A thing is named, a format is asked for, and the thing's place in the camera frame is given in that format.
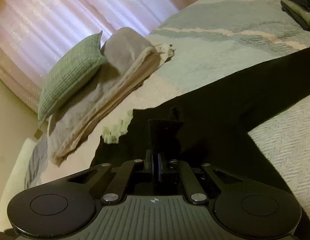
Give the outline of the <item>light grey folded garment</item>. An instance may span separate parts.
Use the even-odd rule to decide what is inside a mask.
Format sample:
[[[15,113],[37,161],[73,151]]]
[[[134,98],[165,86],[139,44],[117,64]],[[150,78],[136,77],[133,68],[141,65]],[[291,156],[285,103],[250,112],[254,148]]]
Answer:
[[[282,11],[286,12],[291,18],[293,18],[303,30],[310,31],[310,12],[305,11],[299,5],[289,2],[280,2]]]

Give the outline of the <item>pink curtain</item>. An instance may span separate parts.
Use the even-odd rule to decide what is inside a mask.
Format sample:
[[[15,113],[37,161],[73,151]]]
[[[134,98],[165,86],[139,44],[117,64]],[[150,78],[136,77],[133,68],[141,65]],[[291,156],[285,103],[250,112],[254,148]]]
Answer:
[[[32,110],[45,76],[83,38],[149,34],[197,0],[0,0],[0,79]]]

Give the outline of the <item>black knit sweater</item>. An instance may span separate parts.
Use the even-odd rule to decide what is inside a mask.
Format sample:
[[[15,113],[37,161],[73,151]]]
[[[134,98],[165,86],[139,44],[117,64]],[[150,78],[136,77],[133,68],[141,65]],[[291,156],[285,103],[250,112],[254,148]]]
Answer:
[[[249,132],[310,95],[310,48],[240,70],[161,105],[133,110],[118,143],[100,140],[92,165],[142,159],[209,163],[289,191]]]

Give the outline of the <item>striped bed cover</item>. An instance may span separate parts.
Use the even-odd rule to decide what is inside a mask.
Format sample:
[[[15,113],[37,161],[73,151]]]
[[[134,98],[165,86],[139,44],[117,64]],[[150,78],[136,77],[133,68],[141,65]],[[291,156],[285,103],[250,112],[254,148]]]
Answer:
[[[52,115],[36,141],[24,190],[88,168],[100,136],[133,109],[180,94],[255,64],[310,47],[310,32],[280,9],[280,0],[199,0],[171,16],[141,44],[157,50],[130,74],[128,95],[110,94],[96,76]]]

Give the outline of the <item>white bed frame edge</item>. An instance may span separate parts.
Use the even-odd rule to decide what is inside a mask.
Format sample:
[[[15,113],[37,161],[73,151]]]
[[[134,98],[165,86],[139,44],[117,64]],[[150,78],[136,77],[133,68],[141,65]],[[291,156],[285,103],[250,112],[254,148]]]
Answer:
[[[0,198],[0,231],[11,229],[12,226],[7,216],[7,207],[10,200],[24,190],[24,180],[28,169],[29,160],[35,148],[36,141],[27,138],[18,154],[8,181]]]

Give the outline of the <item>green knit pillow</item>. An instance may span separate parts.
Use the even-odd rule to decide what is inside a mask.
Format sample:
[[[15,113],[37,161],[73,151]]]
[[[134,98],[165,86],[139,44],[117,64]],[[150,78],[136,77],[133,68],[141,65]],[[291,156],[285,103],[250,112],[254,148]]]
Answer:
[[[39,126],[107,62],[101,53],[102,34],[100,31],[78,42],[50,70],[43,83],[37,108]]]

